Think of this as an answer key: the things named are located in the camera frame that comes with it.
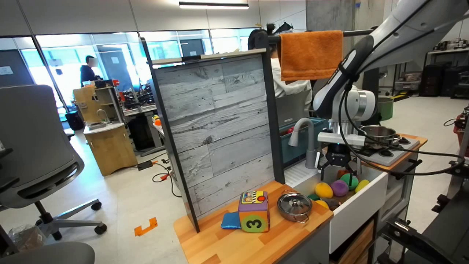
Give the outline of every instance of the gray wood board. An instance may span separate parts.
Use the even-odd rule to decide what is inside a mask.
[[[155,73],[196,217],[274,179],[261,56]]]

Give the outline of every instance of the wooden table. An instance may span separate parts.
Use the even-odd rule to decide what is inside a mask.
[[[86,126],[83,135],[102,174],[136,166],[133,146],[123,123],[108,123],[92,130]]]
[[[224,212],[236,211],[237,201],[201,218],[199,233],[195,232],[187,217],[179,218],[174,223],[174,230],[187,262],[278,262],[333,217],[330,210],[314,204],[309,221],[287,221],[277,210],[277,199],[292,188],[271,182],[261,189],[270,193],[271,226],[267,233],[221,229]]]

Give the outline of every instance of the yellow ball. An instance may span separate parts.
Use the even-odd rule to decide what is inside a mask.
[[[334,196],[333,188],[325,183],[325,182],[319,182],[316,183],[316,186],[314,186],[314,192],[321,196],[321,198],[331,198]]]
[[[324,207],[324,208],[328,208],[327,202],[322,201],[322,199],[316,199],[316,201],[314,201],[314,202],[319,204],[319,205]]]
[[[362,179],[362,180],[356,185],[355,192],[362,190],[368,183],[369,183],[368,179]]]

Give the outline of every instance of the ceiling light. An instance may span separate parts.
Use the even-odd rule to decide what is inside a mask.
[[[246,10],[248,3],[179,1],[180,9]]]

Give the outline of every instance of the metal bowl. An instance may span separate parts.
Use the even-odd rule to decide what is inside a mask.
[[[371,126],[363,126],[362,130],[366,135],[365,144],[368,146],[379,148],[384,144],[391,144],[396,138],[399,138],[394,129],[390,129],[385,126],[371,124]]]

